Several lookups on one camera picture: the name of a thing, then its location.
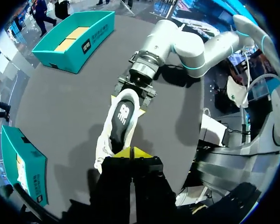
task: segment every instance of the cable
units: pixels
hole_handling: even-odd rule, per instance
[[[250,89],[251,89],[257,82],[259,82],[259,81],[260,81],[261,79],[263,79],[263,78],[268,78],[268,77],[276,78],[276,79],[278,79],[278,80],[280,81],[280,77],[277,76],[277,75],[275,75],[275,74],[271,74],[271,73],[263,74],[263,75],[257,77],[256,79],[254,79],[253,82],[251,82],[251,85],[247,88],[247,90],[246,90],[246,92],[245,92],[245,94],[244,94],[244,97],[245,97],[246,94],[248,95],[248,92],[250,91]]]
[[[188,188],[185,188],[185,189],[187,189],[187,193],[185,194],[185,197],[183,198],[183,200],[182,200],[182,202],[180,202],[179,203],[179,205],[178,206],[181,206],[182,205],[182,203],[184,203],[185,202],[185,200],[186,200],[186,198],[187,198],[187,195],[188,195]]]
[[[248,59],[248,56],[247,56],[246,52],[243,51],[243,54],[244,54],[244,56],[245,56],[245,58],[246,58],[246,61],[247,61],[247,71],[248,71],[248,74],[247,74],[247,76],[248,76],[247,89],[248,89],[248,88],[250,87],[250,65],[249,65],[249,59]],[[249,92],[247,92],[247,93],[245,94],[245,98],[244,98],[244,100],[242,101],[242,105],[247,101],[247,99],[248,99],[248,93],[249,93]]]
[[[242,131],[240,131],[240,130],[232,130],[232,129],[230,129],[230,130],[231,130],[231,132],[229,132],[229,133],[235,132],[235,133],[239,133],[239,134],[243,134],[243,135],[251,135],[251,134],[250,134],[250,131],[248,131],[248,132],[242,132]]]
[[[209,195],[206,195],[206,197],[207,197],[208,199],[211,199],[211,200],[213,201],[213,204],[214,204],[213,193],[212,193],[211,190],[210,190],[210,196],[209,196]]]
[[[204,113],[204,114],[206,114],[206,113],[205,113],[206,111],[209,113],[207,116],[210,117],[210,110],[209,110],[209,108],[207,108],[207,107],[203,108],[203,113]]]

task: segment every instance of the white robotic arm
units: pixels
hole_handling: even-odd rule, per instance
[[[180,32],[173,40],[175,52],[191,77],[202,77],[234,52],[254,46],[254,43],[266,54],[272,66],[280,76],[280,61],[272,39],[252,21],[242,15],[234,15],[237,31],[219,34],[205,44],[193,33]]]
[[[237,31],[224,32],[206,43],[196,34],[181,31],[172,21],[157,22],[138,52],[130,69],[131,75],[137,74],[138,79],[149,84],[173,51],[188,70],[189,76],[200,78],[234,52],[257,44],[280,76],[280,61],[272,39],[244,16],[234,15],[233,20]]]

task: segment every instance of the person walking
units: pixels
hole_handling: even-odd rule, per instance
[[[5,118],[5,120],[9,122],[10,106],[6,103],[0,102],[0,108],[5,110],[5,112],[0,112],[0,118]]]
[[[106,0],[106,5],[108,5],[110,2],[110,0]],[[103,4],[103,0],[99,0],[98,3],[97,3],[97,6],[100,6]]]
[[[53,27],[57,24],[57,20],[54,20],[51,17],[47,16],[47,10],[48,8],[44,0],[32,0],[30,14],[33,16],[37,25],[42,31],[41,37],[44,36],[47,32],[44,22],[52,23]]]
[[[132,9],[132,6],[133,6],[133,0],[128,0],[127,1],[127,6],[129,6],[129,8],[130,9]]]

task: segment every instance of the black shoe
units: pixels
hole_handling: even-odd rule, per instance
[[[5,120],[6,120],[6,122],[9,122],[9,113],[6,113]]]
[[[42,34],[41,34],[41,36],[40,36],[40,37],[44,36],[46,33],[47,33],[47,31],[42,32]]]
[[[7,110],[5,110],[6,113],[9,113],[9,112],[10,112],[10,108],[11,108],[11,106],[8,106],[8,107],[7,107]]]

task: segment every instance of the black label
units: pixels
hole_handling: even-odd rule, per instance
[[[82,51],[84,54],[91,48],[90,39],[88,39],[84,44],[82,44]]]
[[[52,63],[50,63],[50,65],[51,65],[51,67],[52,67],[52,68],[54,68],[54,69],[58,69],[58,66],[57,66],[57,65],[52,64]]]

